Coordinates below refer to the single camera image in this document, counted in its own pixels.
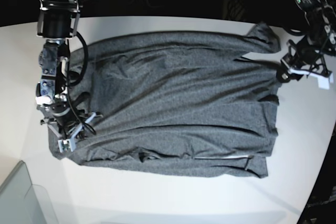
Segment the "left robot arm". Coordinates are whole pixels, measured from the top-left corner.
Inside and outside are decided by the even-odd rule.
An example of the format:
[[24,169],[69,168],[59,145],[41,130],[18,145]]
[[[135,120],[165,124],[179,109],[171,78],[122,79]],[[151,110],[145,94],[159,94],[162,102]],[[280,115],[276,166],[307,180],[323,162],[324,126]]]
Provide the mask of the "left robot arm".
[[307,31],[285,31],[301,40],[287,41],[288,52],[280,60],[277,79],[299,81],[303,76],[330,78],[325,56],[335,57],[335,11],[327,0],[295,0],[308,24]]

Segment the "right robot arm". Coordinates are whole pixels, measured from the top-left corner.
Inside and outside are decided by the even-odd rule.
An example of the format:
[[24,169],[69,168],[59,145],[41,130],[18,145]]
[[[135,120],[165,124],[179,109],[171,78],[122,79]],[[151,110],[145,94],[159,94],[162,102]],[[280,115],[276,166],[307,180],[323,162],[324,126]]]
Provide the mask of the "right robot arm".
[[[39,0],[40,14],[37,36],[45,39],[39,55],[41,79],[36,87],[36,103],[48,114],[41,121],[55,134],[61,147],[71,148],[77,137],[88,130],[95,134],[89,124],[97,113],[87,114],[77,106],[89,99],[83,92],[72,100],[69,90],[84,78],[89,63],[88,46],[77,31],[81,14],[81,0]],[[70,70],[69,40],[77,37],[82,43],[84,59],[80,72]]]

